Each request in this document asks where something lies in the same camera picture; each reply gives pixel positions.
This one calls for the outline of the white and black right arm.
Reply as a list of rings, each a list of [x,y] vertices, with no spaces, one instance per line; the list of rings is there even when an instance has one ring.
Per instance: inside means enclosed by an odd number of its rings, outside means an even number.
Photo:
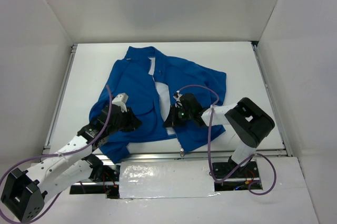
[[[257,147],[274,129],[273,119],[251,99],[242,98],[231,105],[202,107],[192,93],[175,93],[176,103],[170,107],[164,127],[174,128],[192,121],[198,128],[230,125],[241,142],[229,158],[229,171],[234,177],[247,172],[247,164]]]

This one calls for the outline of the silver zipper pull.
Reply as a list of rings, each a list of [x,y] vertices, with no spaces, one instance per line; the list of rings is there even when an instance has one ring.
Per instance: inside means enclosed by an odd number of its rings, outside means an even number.
[[[181,150],[180,150],[180,156],[183,157],[184,155],[185,155],[184,149],[181,149]]]

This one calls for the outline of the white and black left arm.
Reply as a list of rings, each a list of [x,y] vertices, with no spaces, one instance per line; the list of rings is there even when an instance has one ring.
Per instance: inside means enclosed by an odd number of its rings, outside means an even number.
[[[132,132],[141,121],[131,108],[106,106],[83,126],[69,143],[54,154],[37,156],[37,163],[26,170],[16,164],[1,178],[1,202],[21,223],[32,223],[45,214],[43,208],[62,191],[84,179],[97,181],[103,176],[103,163],[93,152],[116,132]]]

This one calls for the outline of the blue zip-up jacket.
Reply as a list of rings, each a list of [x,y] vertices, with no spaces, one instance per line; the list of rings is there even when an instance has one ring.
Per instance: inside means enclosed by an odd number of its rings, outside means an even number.
[[[130,143],[162,141],[176,138],[184,152],[207,144],[208,128],[187,121],[169,133],[163,126],[173,93],[179,89],[192,93],[203,107],[223,104],[226,95],[226,73],[203,67],[179,57],[167,56],[156,48],[129,47],[123,59],[117,60],[98,101],[92,106],[89,120],[108,105],[109,94],[126,93],[129,106],[142,125],[133,132],[116,132],[100,150],[114,163],[128,154]]]

